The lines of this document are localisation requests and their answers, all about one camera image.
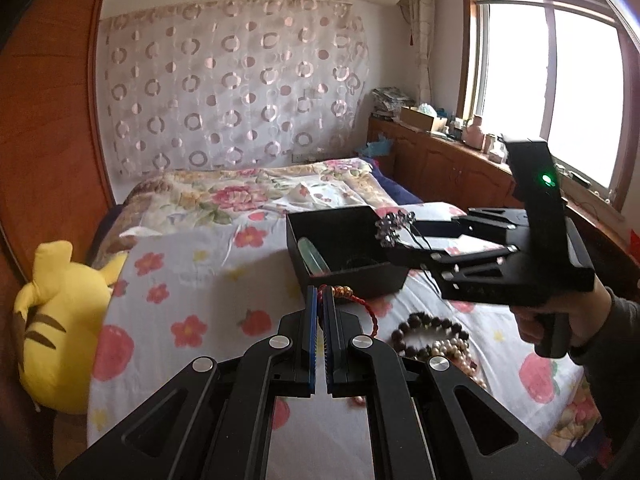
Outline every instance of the cardboard box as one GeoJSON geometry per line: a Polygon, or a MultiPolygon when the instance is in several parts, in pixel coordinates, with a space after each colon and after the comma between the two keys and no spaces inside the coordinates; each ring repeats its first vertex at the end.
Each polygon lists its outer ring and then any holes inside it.
{"type": "Polygon", "coordinates": [[[302,293],[309,285],[346,285],[363,299],[400,290],[409,273],[392,265],[376,240],[378,215],[369,206],[324,209],[287,215],[287,248],[302,293]],[[332,272],[311,276],[298,240],[308,238],[332,272]]]}
{"type": "Polygon", "coordinates": [[[408,108],[406,106],[403,106],[400,110],[400,120],[424,132],[441,132],[447,125],[447,118],[431,117],[419,112],[417,108],[408,108]]]}

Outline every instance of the window frame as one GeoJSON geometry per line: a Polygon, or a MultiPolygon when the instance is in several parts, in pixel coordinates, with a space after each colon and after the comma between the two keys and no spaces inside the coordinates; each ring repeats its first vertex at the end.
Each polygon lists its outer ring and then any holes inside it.
{"type": "MultiPolygon", "coordinates": [[[[547,23],[555,28],[555,7],[551,4],[544,6],[544,8],[547,23]]],[[[463,12],[463,59],[456,115],[466,120],[474,113],[481,111],[482,108],[480,98],[484,87],[481,83],[486,78],[486,60],[488,59],[486,53],[489,49],[487,34],[483,33],[483,22],[488,19],[488,5],[479,5],[476,0],[463,0],[463,12]]],[[[633,103],[637,103],[638,98],[640,98],[640,66],[638,52],[628,33],[617,20],[614,26],[618,29],[624,73],[622,130],[609,189],[592,182],[592,190],[599,192],[603,199],[610,198],[611,206],[620,212],[628,193],[638,153],[640,107],[634,107],[633,103]]],[[[556,36],[554,34],[549,35],[549,49],[554,54],[550,55],[547,73],[545,99],[548,105],[545,107],[545,115],[543,117],[543,132],[548,132],[550,129],[556,97],[558,58],[556,55],[556,36]]],[[[568,164],[564,162],[562,164],[568,170],[582,174],[587,179],[589,178],[583,172],[570,167],[568,164]]]]}

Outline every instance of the jewelry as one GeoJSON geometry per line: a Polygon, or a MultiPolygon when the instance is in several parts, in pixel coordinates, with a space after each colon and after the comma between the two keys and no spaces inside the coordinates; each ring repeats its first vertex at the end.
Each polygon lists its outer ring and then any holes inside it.
{"type": "Polygon", "coordinates": [[[414,234],[411,232],[411,226],[414,222],[415,213],[413,211],[410,213],[398,211],[397,215],[389,212],[376,222],[376,227],[378,228],[376,240],[385,248],[395,247],[396,244],[400,243],[400,235],[397,232],[400,229],[409,231],[409,234],[415,240],[414,234]]]}
{"type": "Polygon", "coordinates": [[[369,316],[371,318],[371,322],[373,323],[373,329],[371,330],[371,334],[369,334],[369,336],[373,338],[373,337],[378,335],[378,318],[373,313],[373,308],[370,306],[369,303],[364,301],[362,298],[354,296],[353,295],[353,291],[351,290],[351,287],[348,287],[348,286],[320,285],[320,287],[318,287],[318,302],[322,301],[322,291],[323,290],[330,290],[331,291],[331,295],[334,298],[346,298],[347,300],[353,301],[354,303],[359,303],[364,308],[366,308],[367,312],[369,313],[369,316]]]}
{"type": "Polygon", "coordinates": [[[462,330],[460,323],[452,322],[447,318],[431,317],[426,312],[414,312],[409,314],[408,319],[400,323],[398,328],[391,333],[391,342],[398,355],[404,352],[404,357],[417,361],[427,362],[432,357],[446,357],[473,382],[486,389],[485,382],[476,377],[478,365],[469,353],[469,333],[462,330]],[[436,340],[431,346],[427,345],[420,349],[415,346],[407,346],[404,342],[404,336],[420,328],[442,331],[448,338],[436,340]]]}

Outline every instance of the vase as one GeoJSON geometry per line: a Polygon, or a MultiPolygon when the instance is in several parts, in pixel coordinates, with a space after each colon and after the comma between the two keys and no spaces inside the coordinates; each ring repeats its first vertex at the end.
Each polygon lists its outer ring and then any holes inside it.
{"type": "Polygon", "coordinates": [[[482,117],[474,115],[473,122],[465,128],[462,135],[462,141],[475,150],[481,150],[484,142],[484,134],[480,126],[482,126],[482,117]]]}

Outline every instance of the human hand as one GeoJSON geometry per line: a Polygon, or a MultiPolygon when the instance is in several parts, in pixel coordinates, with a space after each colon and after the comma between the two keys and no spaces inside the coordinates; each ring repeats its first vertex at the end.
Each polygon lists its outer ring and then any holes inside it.
{"type": "Polygon", "coordinates": [[[607,289],[596,276],[591,292],[568,292],[550,298],[537,308],[512,306],[510,309],[515,314],[520,338],[534,344],[539,344],[544,334],[542,325],[536,321],[537,314],[568,314],[572,331],[570,344],[580,347],[602,328],[611,311],[611,301],[607,289]]]}

